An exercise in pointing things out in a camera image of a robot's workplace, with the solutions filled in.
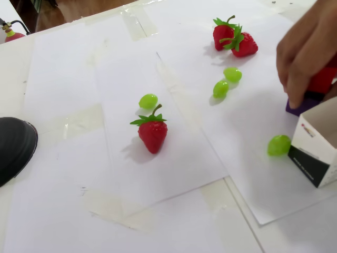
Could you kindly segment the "bare human hand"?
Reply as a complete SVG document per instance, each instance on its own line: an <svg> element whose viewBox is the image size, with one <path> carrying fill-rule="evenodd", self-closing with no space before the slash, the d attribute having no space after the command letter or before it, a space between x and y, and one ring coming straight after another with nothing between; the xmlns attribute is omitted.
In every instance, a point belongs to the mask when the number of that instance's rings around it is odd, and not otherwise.
<svg viewBox="0 0 337 253"><path fill-rule="evenodd" d="M290 108L298 108L311 78L336 54L336 1L316 1L276 49L276 67Z"/></svg>

